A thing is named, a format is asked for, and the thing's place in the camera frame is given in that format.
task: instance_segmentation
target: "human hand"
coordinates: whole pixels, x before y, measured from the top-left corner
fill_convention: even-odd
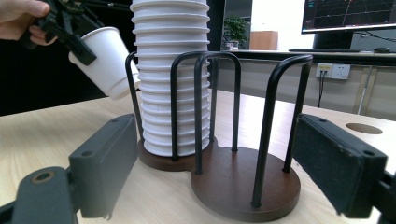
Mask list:
[[[45,17],[50,12],[47,3],[37,0],[0,0],[0,39],[18,40],[26,29],[31,33],[30,39],[37,45],[49,45],[45,32],[32,25],[36,18]]]

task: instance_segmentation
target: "monitor screen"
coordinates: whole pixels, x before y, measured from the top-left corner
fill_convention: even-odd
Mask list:
[[[396,28],[396,0],[305,0],[302,34]]]

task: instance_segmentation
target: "dark wood disc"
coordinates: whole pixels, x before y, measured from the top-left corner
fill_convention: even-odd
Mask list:
[[[292,211],[300,196],[301,183],[294,170],[282,171],[284,162],[269,154],[262,187],[262,206],[250,205],[256,174],[258,150],[219,147],[217,141],[203,150],[203,173],[196,175],[194,156],[172,161],[147,152],[139,142],[140,159],[164,171],[190,171],[191,186],[198,199],[215,212],[242,221],[266,222]]]

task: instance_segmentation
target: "black metal rod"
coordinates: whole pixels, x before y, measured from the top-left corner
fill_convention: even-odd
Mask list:
[[[231,59],[235,65],[235,93],[234,93],[234,110],[233,110],[233,146],[232,151],[237,151],[238,127],[239,127],[239,102],[240,102],[240,81],[241,65],[238,58],[229,52],[205,52],[197,59],[194,67],[194,106],[195,106],[195,173],[201,175],[202,168],[202,90],[201,74],[202,66],[207,59],[223,58]]]
[[[143,137],[142,117],[140,115],[139,103],[137,101],[136,89],[134,88],[134,76],[131,69],[131,61],[136,55],[136,51],[130,53],[125,59],[125,70],[128,77],[129,89],[131,91],[132,104],[134,105],[134,113],[136,114],[137,128],[139,129],[140,139],[145,140]]]
[[[172,129],[172,161],[178,160],[177,141],[177,68],[185,60],[198,58],[204,51],[193,51],[180,54],[172,62],[170,72],[171,86],[171,129]]]
[[[286,152],[285,164],[283,166],[283,172],[285,172],[285,173],[290,172],[291,161],[292,161],[292,157],[293,157],[292,149],[293,149],[293,145],[294,145],[294,135],[295,135],[295,129],[296,129],[296,125],[297,125],[296,121],[297,121],[297,116],[299,114],[301,114],[301,112],[303,111],[305,90],[306,90],[306,85],[308,83],[310,70],[311,70],[311,63],[303,65],[303,68],[301,69],[300,83],[299,83],[298,92],[297,92],[296,104],[294,107],[293,120],[291,122],[288,151]]]
[[[262,119],[262,134],[259,145],[259,155],[257,159],[256,175],[251,205],[260,207],[262,199],[262,185],[265,174],[265,164],[268,155],[268,147],[271,137],[272,121],[274,116],[277,85],[284,72],[295,64],[312,62],[312,55],[300,55],[290,57],[280,62],[273,70],[267,84],[267,93],[265,96],[264,114]]]
[[[210,101],[210,133],[209,140],[215,141],[216,104],[218,101],[219,59],[212,59],[212,100]]]

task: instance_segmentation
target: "table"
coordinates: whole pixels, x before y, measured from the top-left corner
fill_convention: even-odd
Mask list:
[[[239,146],[257,149],[264,99],[241,96]],[[218,92],[215,136],[221,147],[231,145],[233,94]],[[269,152],[284,158],[294,105],[276,102]],[[305,106],[303,112],[327,119],[389,155],[387,170],[396,170],[396,122]],[[130,97],[102,98],[0,117],[0,204],[15,200],[20,181],[33,171],[49,166],[69,166],[68,156],[109,120],[133,113]],[[364,123],[381,134],[349,130],[349,122]],[[335,210],[307,173],[293,162],[301,180],[300,200],[294,210],[275,223],[376,223],[348,219]],[[79,223],[242,223],[206,208],[191,189],[189,172],[164,172],[137,160],[116,205],[113,218],[82,218]]]
[[[340,53],[340,52],[290,52],[285,50],[233,50],[232,53],[239,59],[282,61],[292,56],[311,54],[313,63],[341,63],[351,65],[371,65],[394,67],[396,54],[394,53]]]

